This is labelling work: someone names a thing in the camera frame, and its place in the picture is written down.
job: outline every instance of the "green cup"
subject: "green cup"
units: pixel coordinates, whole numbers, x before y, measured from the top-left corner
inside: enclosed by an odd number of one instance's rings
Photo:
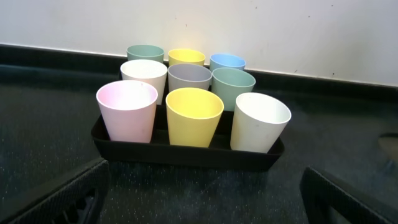
[[[225,111],[234,111],[236,98],[251,92],[256,79],[236,68],[217,68],[213,70],[211,91],[223,100]]]
[[[163,63],[164,50],[153,45],[134,45],[127,48],[127,59],[147,59]]]

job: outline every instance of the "yellow cup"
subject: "yellow cup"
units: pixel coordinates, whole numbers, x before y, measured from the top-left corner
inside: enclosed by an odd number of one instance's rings
[[[179,63],[205,64],[205,55],[197,50],[173,49],[169,51],[169,66]]]
[[[179,88],[166,97],[171,145],[209,147],[216,131],[223,101],[199,88]]]

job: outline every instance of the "blue cup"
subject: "blue cup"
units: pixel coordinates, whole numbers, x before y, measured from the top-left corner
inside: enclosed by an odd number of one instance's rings
[[[243,70],[246,62],[235,55],[231,54],[213,54],[210,57],[210,71],[213,72],[216,68],[236,68]]]

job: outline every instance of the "black plastic tray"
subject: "black plastic tray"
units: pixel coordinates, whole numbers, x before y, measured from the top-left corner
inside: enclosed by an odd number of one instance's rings
[[[284,152],[280,138],[267,154],[233,151],[231,139],[233,112],[224,111],[209,148],[171,146],[167,131],[165,106],[156,107],[154,131],[150,143],[110,141],[102,116],[94,124],[91,135],[103,158],[109,161],[139,161],[159,164],[265,171]]]

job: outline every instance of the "speckled black surface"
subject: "speckled black surface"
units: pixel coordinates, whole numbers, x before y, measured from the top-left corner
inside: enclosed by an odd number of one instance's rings
[[[0,211],[11,197],[99,156],[90,136],[100,114],[95,92],[116,78],[0,66]],[[299,182],[309,165],[398,208],[398,169],[386,166],[377,143],[398,132],[397,104],[261,91],[292,111],[281,135],[285,153],[269,172],[110,162],[99,222],[307,223]]]

